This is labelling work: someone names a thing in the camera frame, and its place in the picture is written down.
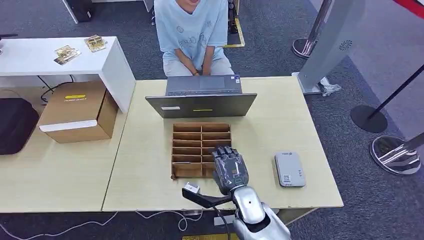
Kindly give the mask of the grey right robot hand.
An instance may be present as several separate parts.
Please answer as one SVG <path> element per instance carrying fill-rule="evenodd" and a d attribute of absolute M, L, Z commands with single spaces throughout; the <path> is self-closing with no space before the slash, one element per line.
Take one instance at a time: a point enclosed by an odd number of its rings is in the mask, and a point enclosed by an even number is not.
<path fill-rule="evenodd" d="M 230 195 L 236 188 L 248 185 L 248 169 L 242 155 L 235 148 L 217 146 L 211 154 L 215 166 L 213 179 L 224 196 Z"/>

